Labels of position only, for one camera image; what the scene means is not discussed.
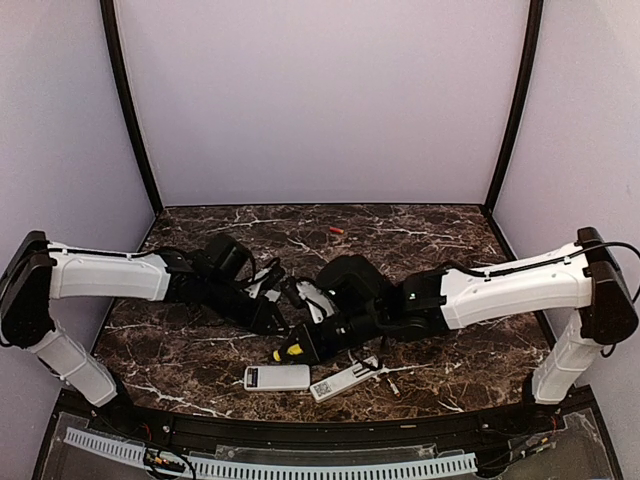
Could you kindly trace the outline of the yellow handled screwdriver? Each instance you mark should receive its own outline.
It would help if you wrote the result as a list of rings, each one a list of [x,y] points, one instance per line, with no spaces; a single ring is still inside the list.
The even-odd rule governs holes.
[[[304,355],[304,350],[299,343],[283,346],[272,353],[272,359],[278,363],[295,362],[296,359]]]

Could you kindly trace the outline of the grey remote control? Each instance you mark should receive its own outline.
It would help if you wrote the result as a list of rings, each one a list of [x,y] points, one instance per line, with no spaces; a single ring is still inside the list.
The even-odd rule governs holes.
[[[248,366],[244,372],[246,391],[303,391],[310,386],[308,365]]]

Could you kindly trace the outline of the white slim remote control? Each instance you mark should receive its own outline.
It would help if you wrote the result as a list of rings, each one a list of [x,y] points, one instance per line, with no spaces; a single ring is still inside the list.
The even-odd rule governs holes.
[[[309,387],[313,399],[317,403],[332,399],[345,393],[351,388],[377,376],[383,369],[383,362],[376,356],[370,356],[358,361],[352,366],[341,370]]]

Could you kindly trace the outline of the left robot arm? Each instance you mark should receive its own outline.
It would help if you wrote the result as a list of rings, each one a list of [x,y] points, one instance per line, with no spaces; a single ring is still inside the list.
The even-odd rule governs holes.
[[[251,251],[227,234],[186,252],[160,247],[125,253],[55,243],[42,231],[26,235],[1,276],[1,345],[18,347],[69,383],[120,436],[141,427],[140,412],[109,370],[50,315],[53,300],[68,297],[136,298],[205,306],[256,335],[289,327],[277,306],[284,270],[277,258],[263,269]]]

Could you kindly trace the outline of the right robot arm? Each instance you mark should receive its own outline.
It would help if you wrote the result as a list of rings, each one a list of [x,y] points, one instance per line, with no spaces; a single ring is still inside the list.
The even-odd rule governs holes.
[[[377,338],[412,342],[486,320],[527,312],[571,311],[551,353],[530,374],[523,402],[510,413],[521,434],[534,432],[600,355],[639,326],[635,303],[612,255],[614,243],[593,227],[548,253],[468,268],[448,261],[394,284],[362,255],[342,255],[313,279],[288,278],[283,292],[309,319],[296,325],[272,357],[318,365]]]

